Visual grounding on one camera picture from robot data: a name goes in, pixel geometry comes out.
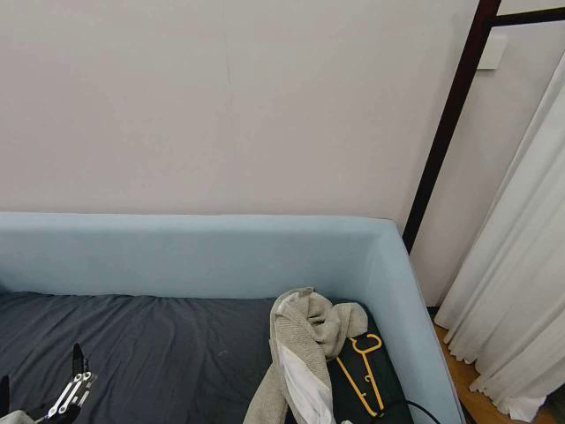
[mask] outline bed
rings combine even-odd
[[[380,219],[1,213],[0,365],[23,407],[64,384],[80,341],[103,397],[77,422],[240,422],[270,363],[273,298],[307,285],[364,303],[406,398],[463,422],[396,226]]]

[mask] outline black cable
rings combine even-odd
[[[427,409],[424,408],[424,406],[422,405],[418,405],[416,402],[412,402],[411,400],[406,400],[406,399],[399,399],[399,400],[394,400],[392,402],[390,402],[387,407],[385,409],[383,409],[382,411],[380,411],[379,415],[377,415],[373,421],[373,423],[376,423],[379,421],[380,418],[383,417],[383,415],[393,406],[397,406],[397,405],[411,405],[411,406],[416,406],[420,411],[422,411],[423,413],[425,413],[428,417],[430,417],[433,422],[435,422],[435,424],[441,424],[437,418],[435,418],[432,413],[430,413]]]

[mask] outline wooden floor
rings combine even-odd
[[[435,331],[440,339],[443,355],[448,363],[449,371],[453,382],[457,388],[459,399],[471,413],[471,416],[478,424],[514,424],[523,421],[511,420],[508,415],[498,412],[490,400],[477,392],[470,392],[469,385],[478,377],[477,371],[473,365],[467,365],[464,362],[457,361],[448,353],[447,346],[443,343],[443,338],[447,331],[441,327],[435,326]],[[556,424],[552,415],[545,409],[541,409],[536,417],[534,424]]]

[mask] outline light switch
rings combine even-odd
[[[477,69],[497,69],[501,62],[502,53],[509,42],[509,38],[503,34],[488,37],[483,56],[480,57]]]

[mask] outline light blue upholstered headboard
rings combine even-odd
[[[0,291],[263,298],[306,285],[364,302],[406,397],[443,423],[463,422],[391,221],[0,213]]]

